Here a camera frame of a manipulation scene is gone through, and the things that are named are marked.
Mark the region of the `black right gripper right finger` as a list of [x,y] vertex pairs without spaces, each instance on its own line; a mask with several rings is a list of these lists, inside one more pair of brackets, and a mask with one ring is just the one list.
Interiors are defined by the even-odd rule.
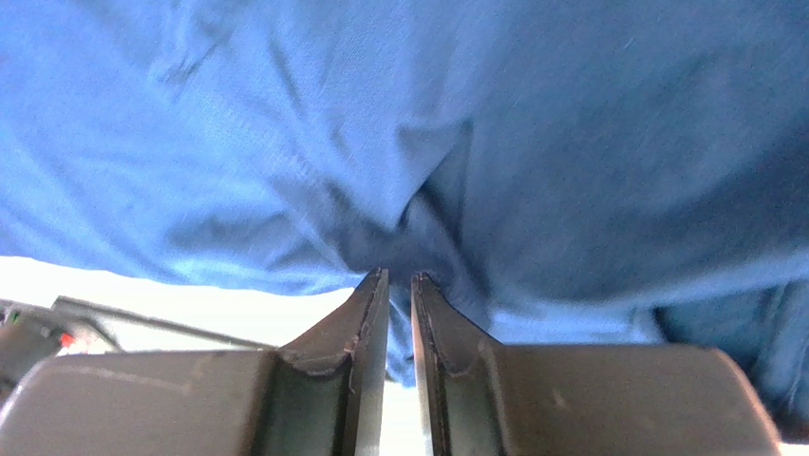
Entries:
[[722,351],[688,345],[505,345],[411,282],[431,455],[777,455],[781,437]]

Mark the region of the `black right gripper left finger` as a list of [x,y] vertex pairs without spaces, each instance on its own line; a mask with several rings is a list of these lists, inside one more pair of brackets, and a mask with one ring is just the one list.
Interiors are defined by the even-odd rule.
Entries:
[[388,273],[271,350],[61,354],[1,397],[5,455],[376,455]]

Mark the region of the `navy t shirt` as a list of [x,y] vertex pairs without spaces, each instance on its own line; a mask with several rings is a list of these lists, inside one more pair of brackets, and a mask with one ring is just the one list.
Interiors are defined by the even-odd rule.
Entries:
[[717,347],[808,440],[804,1],[5,1],[1,253]]

